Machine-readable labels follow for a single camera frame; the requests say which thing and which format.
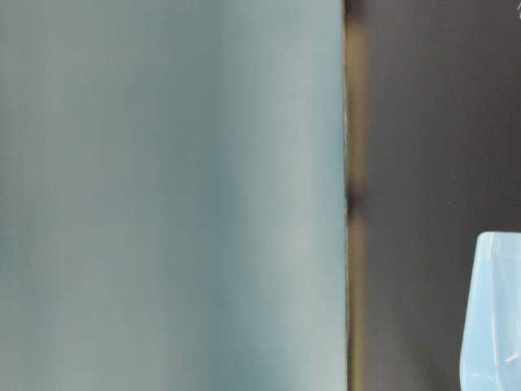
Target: blurry gray-blue surface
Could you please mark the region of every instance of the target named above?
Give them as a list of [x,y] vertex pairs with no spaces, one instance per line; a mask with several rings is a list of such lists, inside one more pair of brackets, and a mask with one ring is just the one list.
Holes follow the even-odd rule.
[[344,389],[341,17],[0,3],[0,389]]

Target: dark gray wall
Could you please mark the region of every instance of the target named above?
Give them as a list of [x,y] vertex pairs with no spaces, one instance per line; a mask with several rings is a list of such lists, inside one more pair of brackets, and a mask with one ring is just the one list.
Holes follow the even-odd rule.
[[367,0],[367,389],[459,390],[476,236],[521,231],[516,2]]

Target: gray panel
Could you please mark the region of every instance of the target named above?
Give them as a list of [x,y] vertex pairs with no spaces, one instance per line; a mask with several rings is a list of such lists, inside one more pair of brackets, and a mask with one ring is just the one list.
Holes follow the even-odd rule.
[[0,388],[344,389],[339,2],[0,4]]

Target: light blue plastic container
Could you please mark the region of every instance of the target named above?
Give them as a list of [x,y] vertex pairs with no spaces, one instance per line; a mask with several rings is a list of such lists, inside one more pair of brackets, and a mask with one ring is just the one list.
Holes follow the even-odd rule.
[[460,376],[462,391],[521,389],[521,234],[478,238]]

